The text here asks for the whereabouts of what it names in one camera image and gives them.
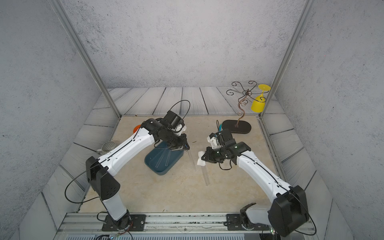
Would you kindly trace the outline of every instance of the table surface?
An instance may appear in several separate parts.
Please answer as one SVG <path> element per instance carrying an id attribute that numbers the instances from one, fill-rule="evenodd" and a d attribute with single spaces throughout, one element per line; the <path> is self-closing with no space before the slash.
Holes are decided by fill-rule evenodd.
<path id="1" fill-rule="evenodd" d="M 149 117 L 122 117 L 113 141 L 122 143 L 132 135 L 133 128 Z M 197 166 L 198 152 L 210 144 L 207 136 L 217 132 L 216 120 L 222 123 L 237 116 L 185 117 L 192 161 L 185 152 L 165 174 L 157 175 L 144 163 L 145 156 L 153 149 L 149 146 L 132 158 L 115 176 L 121 188 L 120 197 L 130 212 L 238 212 L 245 205 L 256 202 L 270 205 L 268 197 L 258 184 L 241 168 L 232 165 L 225 171 L 218 164 L 207 163 L 210 184 L 205 185 L 202 167 Z M 252 130 L 248 134 L 233 134 L 236 142 L 245 142 L 256 156 L 273 172 L 275 171 L 265 139 L 255 116 L 245 116 Z M 221 164 L 229 168 L 229 160 Z M 90 188 L 85 200 L 97 197 Z M 105 211 L 100 200 L 84 203 L 79 212 Z"/>

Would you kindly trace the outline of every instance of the orange ball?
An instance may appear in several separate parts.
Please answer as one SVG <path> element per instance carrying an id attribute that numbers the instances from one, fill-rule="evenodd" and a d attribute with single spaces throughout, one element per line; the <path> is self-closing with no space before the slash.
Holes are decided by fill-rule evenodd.
<path id="1" fill-rule="evenodd" d="M 141 125 L 137 125 L 134 129 L 133 129 L 133 133 L 135 133 L 139 128 L 140 128 Z"/>

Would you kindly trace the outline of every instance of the ceramic mug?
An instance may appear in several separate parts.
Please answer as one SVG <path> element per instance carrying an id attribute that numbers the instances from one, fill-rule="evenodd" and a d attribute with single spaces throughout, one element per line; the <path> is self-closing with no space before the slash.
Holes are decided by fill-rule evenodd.
<path id="1" fill-rule="evenodd" d="M 106 142 L 104 143 L 102 146 L 101 146 L 101 149 L 98 149 L 96 151 L 97 154 L 99 155 L 104 155 L 104 154 L 107 154 L 109 153 L 110 151 L 112 151 L 113 149 L 115 149 L 118 145 L 113 142 L 113 141 L 110 141 L 110 142 Z"/>

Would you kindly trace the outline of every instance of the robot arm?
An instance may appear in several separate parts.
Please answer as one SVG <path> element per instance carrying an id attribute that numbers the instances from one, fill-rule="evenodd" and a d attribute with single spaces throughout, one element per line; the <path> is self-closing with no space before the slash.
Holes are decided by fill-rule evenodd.
<path id="1" fill-rule="evenodd" d="M 228 129 L 212 133 L 208 138 L 212 147 L 199 152 L 198 160 L 223 163 L 230 159 L 246 171 L 263 189 L 272 203 L 270 209 L 247 205 L 240 211 L 240 218 L 245 228 L 253 223 L 270 224 L 277 233 L 286 237 L 292 231 L 309 220 L 308 206 L 304 190 L 300 186 L 292 187 L 268 169 L 244 142 L 236 143 Z"/>
<path id="2" fill-rule="evenodd" d="M 87 179 L 98 193 L 114 225 L 126 229 L 131 223 L 127 208 L 119 196 L 120 184 L 114 179 L 119 170 L 136 154 L 160 140 L 167 142 L 170 150 L 189 150 L 183 119 L 172 111 L 164 118 L 150 118 L 140 128 L 111 152 L 98 159 L 86 161 Z"/>

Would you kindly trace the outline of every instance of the blue tray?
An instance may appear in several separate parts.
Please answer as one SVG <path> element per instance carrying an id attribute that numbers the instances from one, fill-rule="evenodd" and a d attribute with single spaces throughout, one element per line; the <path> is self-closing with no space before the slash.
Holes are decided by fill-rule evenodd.
<path id="1" fill-rule="evenodd" d="M 161 142 L 157 147 L 166 148 L 167 143 Z M 164 175 L 183 156 L 184 151 L 171 151 L 169 149 L 153 149 L 144 159 L 145 164 L 156 174 Z"/>

